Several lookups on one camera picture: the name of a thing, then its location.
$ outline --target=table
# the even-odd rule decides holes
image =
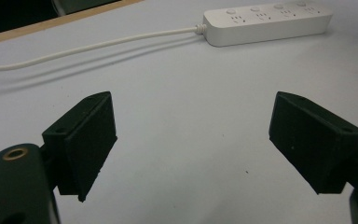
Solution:
[[[0,72],[0,150],[43,145],[64,112],[111,91],[118,140],[84,203],[55,191],[62,223],[351,223],[352,187],[316,195],[269,141],[277,91],[358,126],[358,1],[319,2],[335,13],[323,35],[224,48],[166,36]],[[0,42],[0,64],[263,3],[145,0]]]

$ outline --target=power strip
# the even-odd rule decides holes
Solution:
[[[325,32],[333,13],[311,1],[233,7],[204,13],[204,36],[216,47]]]

